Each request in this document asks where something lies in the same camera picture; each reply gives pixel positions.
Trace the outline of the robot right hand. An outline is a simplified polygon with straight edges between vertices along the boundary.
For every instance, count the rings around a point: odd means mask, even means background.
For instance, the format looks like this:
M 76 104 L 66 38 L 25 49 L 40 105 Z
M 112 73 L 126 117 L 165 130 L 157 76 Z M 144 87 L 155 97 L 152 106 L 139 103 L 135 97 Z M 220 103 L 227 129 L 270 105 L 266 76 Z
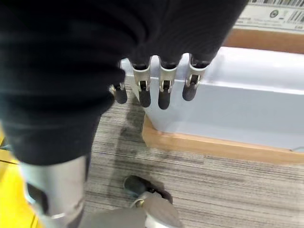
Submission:
M 128 59 L 150 104 L 151 58 L 168 98 L 183 54 L 207 67 L 245 0 L 3 0 L 0 123 L 19 161 L 25 198 L 47 228 L 77 228 L 95 133 L 124 102 Z

